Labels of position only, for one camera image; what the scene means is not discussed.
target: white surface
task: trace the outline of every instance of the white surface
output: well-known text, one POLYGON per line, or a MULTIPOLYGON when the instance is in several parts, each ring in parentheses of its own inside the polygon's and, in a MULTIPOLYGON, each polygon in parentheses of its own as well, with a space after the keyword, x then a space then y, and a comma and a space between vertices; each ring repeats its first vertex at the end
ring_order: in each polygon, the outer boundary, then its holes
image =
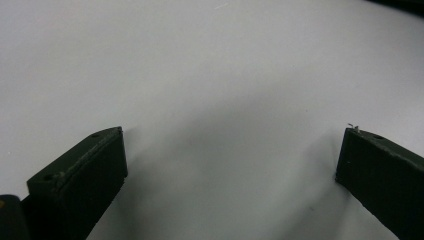
POLYGON ((359 0, 2 1, 0 192, 122 125, 89 239, 396 239, 333 176, 347 123, 424 155, 423 44, 359 0))

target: white table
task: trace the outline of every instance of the white table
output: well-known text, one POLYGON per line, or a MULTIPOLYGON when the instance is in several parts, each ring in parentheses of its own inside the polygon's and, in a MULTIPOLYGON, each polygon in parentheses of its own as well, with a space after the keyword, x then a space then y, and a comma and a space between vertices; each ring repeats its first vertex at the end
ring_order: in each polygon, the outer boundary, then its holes
POLYGON ((348 123, 424 155, 423 63, 367 1, 3 1, 0 193, 122 125, 89 239, 397 239, 333 179, 348 123))

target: black object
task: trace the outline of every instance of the black object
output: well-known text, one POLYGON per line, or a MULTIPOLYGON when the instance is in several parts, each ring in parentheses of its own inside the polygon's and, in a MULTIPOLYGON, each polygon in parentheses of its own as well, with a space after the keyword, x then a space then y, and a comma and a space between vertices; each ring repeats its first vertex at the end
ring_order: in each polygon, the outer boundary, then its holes
POLYGON ((399 239, 424 239, 422 157, 381 136, 348 128, 336 181, 399 239))
POLYGON ((0 239, 86 239, 127 175, 122 128, 90 135, 29 179, 30 195, 20 204, 14 197, 15 210, 0 209, 0 239), (10 219, 25 219, 31 238, 11 237, 26 227, 10 219))
POLYGON ((390 8, 424 17, 424 0, 368 0, 390 8))

